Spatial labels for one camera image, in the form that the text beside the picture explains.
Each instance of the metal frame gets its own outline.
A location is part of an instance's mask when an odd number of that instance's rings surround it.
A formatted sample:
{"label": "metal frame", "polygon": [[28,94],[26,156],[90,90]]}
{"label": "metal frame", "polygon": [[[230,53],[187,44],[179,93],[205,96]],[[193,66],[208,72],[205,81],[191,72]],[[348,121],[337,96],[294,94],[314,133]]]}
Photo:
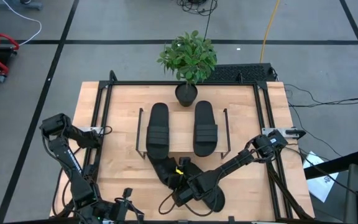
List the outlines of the metal frame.
{"label": "metal frame", "polygon": [[351,164],[358,165],[358,152],[333,159],[331,161],[322,162],[320,164],[314,165],[313,167],[308,167],[304,169],[306,180],[325,176],[324,173],[319,170],[325,171],[327,174],[333,174],[335,172],[340,172],[348,170]]}
{"label": "metal frame", "polygon": [[[142,159],[146,158],[146,152],[139,151],[139,138],[140,138],[140,126],[142,125],[142,113],[143,108],[139,108],[139,120],[137,122],[137,132],[136,132],[136,144],[135,150],[141,156]],[[224,159],[231,152],[231,144],[230,144],[230,132],[229,132],[229,118],[227,115],[227,108],[223,110],[224,119],[226,122],[226,137],[227,137],[227,152],[221,152],[221,159]]]}
{"label": "metal frame", "polygon": [[[94,105],[94,111],[93,111],[93,117],[91,120],[91,126],[95,127],[97,120],[98,120],[98,114],[99,114],[99,110],[100,110],[100,104],[101,104],[101,96],[102,96],[102,92],[104,91],[104,89],[107,89],[107,95],[106,95],[106,99],[104,101],[104,108],[103,108],[103,115],[101,118],[101,127],[106,127],[107,125],[107,118],[108,118],[108,111],[109,111],[109,107],[110,107],[110,101],[111,101],[111,95],[112,95],[112,88],[114,85],[178,85],[181,82],[158,82],[158,81],[118,81],[114,72],[110,71],[110,79],[108,81],[99,81],[99,86],[98,86],[98,92],[96,94],[96,102]],[[252,86],[253,90],[254,90],[254,95],[255,95],[255,104],[256,104],[256,108],[257,108],[257,114],[258,114],[258,120],[259,120],[259,126],[260,126],[260,132],[262,133],[262,128],[265,127],[265,123],[264,123],[264,117],[263,117],[263,112],[262,112],[262,105],[260,103],[260,96],[259,96],[259,86],[260,83],[256,83],[256,82],[242,82],[240,80],[240,82],[236,83],[236,82],[204,82],[204,83],[199,83],[199,85],[216,85],[216,86],[221,86],[221,85],[244,85],[244,86]],[[269,119],[269,125],[270,127],[274,127],[274,120],[273,120],[273,113],[272,113],[272,108],[270,105],[270,99],[269,99],[269,93],[267,91],[267,88],[265,88],[263,90],[264,93],[264,100],[265,100],[265,104],[266,104],[266,109],[267,109],[267,114],[268,114],[268,119]],[[143,109],[140,108],[139,110],[139,123],[141,121],[141,116],[142,116],[142,112]],[[227,115],[227,109],[224,110],[225,112],[225,117],[226,117],[226,128],[227,128],[227,140],[228,140],[228,146],[229,146],[229,151],[231,150],[230,148],[230,138],[229,138],[229,131],[228,131],[228,115]],[[140,125],[138,124],[138,134],[137,134],[137,141],[139,141],[139,127]],[[95,154],[95,159],[94,162],[91,164],[90,158],[91,158],[91,154],[92,154],[92,150],[93,149],[86,149],[85,152],[85,159],[84,159],[84,163],[83,163],[83,167],[91,167],[91,170],[94,171],[94,176],[92,176],[92,178],[94,179],[94,181],[97,181],[98,178],[98,169],[99,169],[99,164],[100,164],[100,160],[101,160],[101,149],[103,148],[103,137],[102,137],[102,146],[100,147],[100,149],[96,150],[96,154]],[[272,163],[268,163],[267,164],[267,168],[268,169],[274,169]],[[277,155],[277,168],[278,168],[278,172],[280,174],[280,178],[283,180],[283,183],[285,184],[285,176],[284,176],[284,171],[283,171],[283,164],[282,164],[282,160],[280,155]],[[273,211],[274,211],[274,215],[275,215],[275,220],[282,220],[283,218],[280,215],[280,207],[278,206],[278,197],[277,197],[277,191],[275,188],[275,184],[274,181],[272,180],[272,178],[268,178],[268,182],[269,182],[269,187],[270,187],[270,194],[271,194],[271,198],[272,198],[272,205],[273,205]],[[287,218],[292,218],[291,216],[288,216],[288,214],[291,214],[291,208],[289,207],[289,211],[288,211],[288,207],[285,207],[286,213],[287,213]],[[40,223],[39,221],[30,221],[31,223]],[[145,220],[144,223],[176,223],[179,221],[152,221],[152,220]],[[203,221],[180,221],[180,222],[185,222],[185,223],[205,223]],[[208,223],[216,223],[216,224],[220,224],[220,223],[227,223],[227,222],[208,222]],[[251,223],[251,222],[236,222],[234,221],[233,217],[231,217],[231,221],[230,223]]]}

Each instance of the wooden table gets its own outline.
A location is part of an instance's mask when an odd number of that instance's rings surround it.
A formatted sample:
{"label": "wooden table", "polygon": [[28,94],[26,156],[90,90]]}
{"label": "wooden table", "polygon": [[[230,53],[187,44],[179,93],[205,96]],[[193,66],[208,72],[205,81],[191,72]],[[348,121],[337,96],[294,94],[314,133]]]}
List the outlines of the wooden table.
{"label": "wooden table", "polygon": [[[221,159],[220,153],[213,153],[208,157],[201,158],[190,152],[170,152],[169,156],[176,159],[180,156],[190,156],[192,162],[202,170],[217,168],[237,155],[249,139],[260,134],[255,96],[251,86],[197,86],[196,102],[188,108],[180,106],[177,102],[174,94],[175,87],[174,85],[113,86],[107,122],[107,125],[112,127],[112,133],[104,138],[98,177],[102,198],[107,201],[114,201],[114,198],[121,197],[122,191],[126,187],[133,188],[131,200],[139,210],[145,213],[145,220],[227,221],[228,216],[235,216],[236,221],[274,221],[266,165],[256,163],[241,167],[220,181],[219,186],[226,197],[223,211],[212,213],[208,217],[197,217],[182,206],[180,208],[175,207],[168,215],[158,213],[158,206],[172,191],[159,181],[150,161],[147,158],[143,160],[135,151],[139,108],[143,108],[144,113],[147,114],[154,103],[164,102],[168,105],[170,113],[193,114],[195,104],[199,100],[210,101],[214,113],[222,113],[220,111],[227,108],[232,151],[225,159]],[[82,84],[73,118],[75,126],[90,126],[97,88],[98,82],[84,82]],[[104,102],[105,92],[102,96],[102,102]],[[276,127],[292,127],[283,83],[268,83],[268,92]],[[269,122],[262,91],[260,91],[260,97],[265,124],[268,127]],[[102,110],[101,108],[98,126],[100,125]],[[170,130],[192,127],[193,122],[193,120],[185,119],[170,121]],[[75,142],[71,142],[70,146],[72,149],[77,148]],[[85,150],[76,155],[80,164],[82,164],[84,154]],[[284,149],[282,160],[289,191],[304,210],[309,215],[314,216],[300,156]],[[63,208],[61,198],[67,176],[62,175],[60,182],[57,199],[54,202],[57,211]],[[282,194],[278,188],[277,192],[281,216],[285,217]],[[68,192],[65,195],[65,200],[68,202],[70,199],[71,194]],[[163,210],[170,208],[172,204],[172,199],[169,199],[163,206]],[[189,202],[189,206],[198,213],[209,211],[202,201],[192,200]],[[134,220],[135,215],[129,212],[127,219]]]}

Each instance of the metal rod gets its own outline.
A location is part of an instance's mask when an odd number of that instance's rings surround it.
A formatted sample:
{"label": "metal rod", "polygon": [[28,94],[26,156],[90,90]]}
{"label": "metal rod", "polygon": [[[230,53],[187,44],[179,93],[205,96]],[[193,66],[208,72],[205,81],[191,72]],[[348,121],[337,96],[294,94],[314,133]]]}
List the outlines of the metal rod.
{"label": "metal rod", "polygon": [[[264,114],[262,112],[262,105],[260,104],[258,86],[256,84],[254,84],[253,87],[254,87],[255,103],[256,103],[256,110],[257,110],[257,113],[258,113],[260,132],[262,133],[262,128],[265,127]],[[266,166],[267,166],[267,169],[273,168],[273,165],[272,165],[271,162],[266,163]],[[270,194],[272,196],[274,217],[275,217],[275,220],[277,220],[278,218],[281,217],[280,207],[278,206],[278,198],[277,198],[277,192],[276,192],[276,187],[275,187],[275,184],[274,184],[274,180],[269,176],[268,176],[268,185],[269,185],[269,188],[270,188]]]}
{"label": "metal rod", "polygon": [[325,171],[328,174],[348,170],[351,164],[358,165],[358,152],[333,159],[331,161],[323,162],[313,167],[304,169],[306,180],[313,179],[316,177],[325,176],[318,169]]}
{"label": "metal rod", "polygon": [[137,153],[139,153],[139,155],[141,156],[141,158],[145,159],[146,158],[146,154],[140,153],[139,152],[139,136],[140,136],[140,126],[142,124],[142,112],[143,112],[143,108],[139,108],[139,119],[137,121],[137,132],[136,132],[136,145],[135,145],[135,150],[137,151]]}
{"label": "metal rod", "polygon": [[[265,98],[265,105],[266,105],[266,110],[267,110],[269,126],[271,128],[275,128],[272,105],[270,104],[269,92],[267,90],[263,90],[263,93],[264,93],[264,98]],[[283,161],[282,161],[280,153],[275,152],[275,157],[276,157],[276,161],[277,161],[277,170],[278,170],[278,174],[280,176],[280,180],[281,180],[282,184],[284,185],[284,187],[286,188],[287,181],[285,180],[284,166],[283,166]],[[287,218],[293,218],[290,203],[288,202],[288,200],[285,197],[283,197],[283,201],[284,201],[284,206],[285,206],[285,214],[287,215]]]}
{"label": "metal rod", "polygon": [[229,152],[231,151],[231,144],[230,144],[230,130],[229,130],[229,116],[227,115],[227,108],[223,110],[224,118],[226,120],[226,137],[227,137],[227,152],[221,153],[221,159],[224,159]]}
{"label": "metal rod", "polygon": [[[179,81],[115,81],[114,85],[179,85],[182,84],[183,82],[179,82]],[[233,81],[229,81],[229,82],[224,82],[224,81],[218,81],[218,82],[213,82],[213,81],[209,81],[209,82],[203,82],[203,83],[197,83],[197,85],[217,85],[217,86],[221,86],[221,85],[235,85],[235,86],[241,86],[241,85],[245,85],[245,86],[251,86],[251,85],[255,85],[255,82],[244,82],[244,83],[238,83],[238,82],[233,82]]]}
{"label": "metal rod", "polygon": [[[107,117],[108,117],[108,114],[109,114],[112,86],[113,86],[112,83],[110,83],[108,85],[107,93],[106,93],[106,100],[104,102],[102,123],[101,123],[101,127],[104,128],[104,129],[106,129],[106,125],[107,125]],[[101,154],[102,154],[102,149],[103,149],[104,135],[102,135],[100,138],[101,138],[101,144],[100,144],[100,147],[97,148],[97,150],[96,150],[96,155],[95,155],[94,162],[93,162],[93,165],[96,167],[95,168],[96,170],[95,170],[95,173],[94,173],[94,181],[97,181],[97,179],[98,179],[99,165],[100,165]]]}
{"label": "metal rod", "polygon": [[[96,94],[96,101],[94,102],[91,127],[96,127],[96,123],[98,122],[100,101],[101,101],[102,92],[104,89],[104,88],[100,87],[100,83],[101,82],[99,82],[98,92]],[[91,152],[92,152],[92,149],[90,149],[90,148],[85,149],[85,158],[84,158],[84,163],[82,166],[83,168],[86,167],[87,165],[89,165],[90,159],[91,159]]]}

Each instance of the black aluminum frame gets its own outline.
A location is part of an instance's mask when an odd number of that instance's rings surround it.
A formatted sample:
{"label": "black aluminum frame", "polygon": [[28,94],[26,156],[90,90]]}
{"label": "black aluminum frame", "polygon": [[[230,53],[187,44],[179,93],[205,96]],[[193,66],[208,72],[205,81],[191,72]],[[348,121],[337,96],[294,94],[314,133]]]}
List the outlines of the black aluminum frame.
{"label": "black aluminum frame", "polygon": [[[103,115],[101,118],[101,127],[105,128],[107,125],[107,118],[108,118],[108,111],[109,111],[109,107],[110,107],[110,101],[111,101],[111,95],[112,95],[112,88],[114,85],[178,85],[181,84],[182,82],[166,82],[166,81],[118,81],[114,72],[110,71],[110,79],[107,81],[99,81],[99,86],[98,86],[98,92],[96,94],[96,101],[95,101],[95,105],[94,105],[94,111],[93,111],[93,116],[92,116],[92,120],[91,120],[91,126],[95,127],[98,121],[98,115],[99,115],[99,110],[100,110],[100,104],[101,104],[101,98],[102,98],[102,94],[104,89],[107,89],[107,94],[106,94],[106,98],[104,101],[104,108],[103,108]],[[221,86],[221,85],[244,85],[244,86],[252,86],[253,90],[254,90],[254,95],[255,95],[255,104],[256,104],[256,108],[257,108],[257,114],[258,114],[258,120],[259,120],[259,126],[260,126],[260,133],[262,133],[262,128],[265,127],[265,123],[264,123],[264,116],[263,116],[263,112],[262,112],[262,105],[260,102],[260,95],[259,95],[259,88],[261,87],[263,89],[263,93],[264,93],[264,100],[265,100],[265,104],[266,104],[266,110],[267,110],[267,115],[268,115],[268,121],[269,121],[269,126],[271,128],[274,127],[274,118],[273,118],[273,113],[272,113],[272,107],[270,104],[270,98],[269,98],[269,92],[267,90],[267,85],[266,83],[260,83],[260,82],[204,82],[204,83],[199,83],[198,85],[214,85],[214,86]],[[227,118],[227,110],[224,110],[225,112],[225,116],[226,116],[226,128],[228,129],[228,118]],[[139,110],[139,122],[141,119],[141,114],[142,114],[142,108],[140,108]],[[229,136],[227,137],[228,140],[228,144],[230,146],[230,138]],[[94,179],[94,181],[97,181],[98,178],[98,169],[99,169],[99,165],[100,165],[100,160],[101,160],[101,150],[103,148],[103,137],[102,137],[102,146],[96,150],[95,152],[95,157],[94,157],[94,161],[91,164],[91,154],[93,152],[94,149],[90,149],[87,148],[86,152],[85,152],[85,159],[83,162],[83,167],[89,166],[91,165],[91,168],[93,169],[93,173],[94,175],[92,176],[92,178]],[[282,160],[279,154],[276,155],[277,157],[277,169],[278,169],[278,173],[280,175],[281,180],[283,181],[283,183],[286,185],[285,182],[285,175],[284,175],[284,171],[283,171],[283,164],[282,164]],[[274,169],[272,163],[268,163],[267,164],[267,169]],[[276,191],[276,187],[275,187],[275,183],[273,181],[272,178],[270,178],[270,176],[268,177],[268,182],[269,182],[269,187],[270,187],[270,194],[271,194],[271,198],[272,198],[272,205],[273,205],[273,212],[274,212],[274,216],[275,216],[275,220],[279,221],[281,219],[283,219],[281,217],[280,214],[280,207],[278,206],[278,197],[277,197],[277,191]],[[292,218],[292,213],[291,213],[291,207],[287,206],[287,201],[284,198],[284,202],[285,202],[285,210],[286,210],[286,214],[287,214],[287,218]],[[237,222],[234,221],[234,217],[228,217],[229,222],[230,223],[251,223],[251,222]],[[186,223],[216,223],[216,224],[222,224],[222,223],[227,223],[227,222],[221,222],[221,221],[217,221],[217,222],[204,222],[204,221],[153,221],[153,220],[145,220],[144,223],[160,223],[160,224],[167,224],[167,223],[176,223],[176,222],[186,222]]]}
{"label": "black aluminum frame", "polygon": [[[92,123],[91,125],[93,125],[93,124],[96,125],[97,114],[99,113],[101,95],[102,95],[102,91],[103,91],[103,89],[105,87],[107,87],[107,89],[108,89],[108,94],[106,95],[106,101],[105,101],[105,104],[104,104],[101,127],[105,127],[107,125],[106,124],[107,115],[108,115],[107,112],[108,112],[109,102],[110,102],[111,93],[112,93],[112,86],[114,86],[114,85],[179,85],[181,83],[182,82],[178,82],[178,81],[117,81],[117,78],[115,78],[114,72],[111,71],[109,81],[99,81],[98,94],[96,95],[96,103],[95,103],[95,108],[94,108],[94,112],[93,112],[93,119],[92,119],[92,121],[94,123]],[[264,116],[263,116],[263,112],[262,112],[262,105],[261,105],[261,102],[260,102],[260,95],[259,95],[259,87],[262,87],[263,93],[264,93],[264,100],[265,100],[265,104],[266,104],[266,110],[267,110],[267,114],[268,114],[269,126],[271,128],[274,127],[273,112],[272,112],[272,107],[271,107],[271,104],[270,104],[269,92],[267,90],[266,82],[263,82],[263,83],[262,82],[242,82],[242,81],[240,81],[240,82],[203,82],[203,83],[199,83],[198,85],[216,85],[216,86],[221,86],[221,85],[244,85],[244,86],[252,86],[253,90],[254,90],[255,104],[256,104],[256,108],[257,108],[257,114],[258,114],[258,120],[259,120],[259,126],[260,126],[260,133],[262,133],[262,128],[265,128],[265,121],[264,121]],[[140,134],[139,128],[140,128],[140,122],[141,122],[141,118],[142,118],[142,112],[143,112],[143,109],[139,108],[139,121],[138,121],[138,127],[137,127],[137,129],[138,129],[137,130],[137,137],[136,137],[137,142],[139,142],[139,134]],[[136,149],[136,151],[139,153],[139,155],[143,159],[145,158],[145,153],[142,154],[141,152],[139,152],[138,148]],[[90,164],[90,161],[89,161],[90,155],[91,155],[91,149],[86,149],[86,157],[85,157],[86,159],[84,161],[84,166],[87,166],[87,165]],[[101,157],[101,150],[96,152],[95,157],[98,157],[98,158]],[[276,157],[277,157],[278,173],[280,175],[281,180],[286,185],[281,157],[280,157],[279,154],[277,154]],[[94,169],[98,169],[99,163],[94,162],[93,164],[95,166],[97,166],[97,167],[94,167]],[[268,163],[267,168],[268,169],[274,169],[273,164]],[[96,172],[96,175],[94,176],[94,180],[97,181],[97,178],[98,178],[98,173]],[[278,196],[277,196],[275,183],[274,183],[273,179],[270,178],[270,177],[268,177],[268,182],[269,182],[270,194],[271,194],[271,198],[272,198],[274,216],[275,216],[275,219],[278,220],[279,218],[281,218],[281,214],[280,214],[280,207],[278,205]],[[287,202],[287,200],[285,198],[283,198],[283,199],[284,199],[284,203],[286,205],[285,210],[286,210],[287,218],[292,218],[291,207],[289,206],[289,203]]]}
{"label": "black aluminum frame", "polygon": [[319,170],[323,170],[327,174],[341,172],[344,170],[348,170],[351,164],[358,165],[358,152],[353,152],[352,154],[342,156],[331,161],[322,162],[320,164],[314,165],[313,167],[305,168],[305,177],[306,180],[309,180],[325,176],[325,174],[320,172]]}

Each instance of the concrete floor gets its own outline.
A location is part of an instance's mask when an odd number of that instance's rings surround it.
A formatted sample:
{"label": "concrete floor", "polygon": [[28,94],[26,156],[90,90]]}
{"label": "concrete floor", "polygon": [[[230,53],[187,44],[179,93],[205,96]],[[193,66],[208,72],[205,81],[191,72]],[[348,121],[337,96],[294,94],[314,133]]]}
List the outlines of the concrete floor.
{"label": "concrete floor", "polygon": [[[42,1],[42,11],[20,11],[38,19],[43,29],[36,40],[45,44],[23,46],[0,84],[0,205],[16,159],[37,106],[74,0]],[[346,0],[358,26],[358,0]],[[208,37],[224,40],[261,40],[274,8],[274,0],[220,1],[211,16]],[[175,1],[79,0],[67,40],[173,39],[184,31],[204,33],[207,17],[183,12]],[[26,40],[36,23],[0,10],[0,32]],[[270,40],[357,40],[339,0],[282,0]],[[105,80],[113,69],[119,80],[173,80],[155,62],[159,44],[65,44],[60,55],[40,121],[56,113],[73,116],[81,82]],[[217,44],[218,63],[257,63],[260,45]],[[358,97],[358,45],[268,45],[270,62],[281,81],[309,90],[319,101]],[[293,104],[312,104],[294,88]],[[358,151],[358,105],[298,109],[303,126],[324,139],[340,154]],[[299,120],[293,113],[296,126]],[[337,158],[323,143],[307,135],[300,146],[329,159]],[[30,144],[5,222],[47,218],[59,166],[46,155],[36,130]],[[346,183],[347,174],[339,176]],[[326,203],[315,198],[316,215],[341,220],[345,190],[335,185]]]}

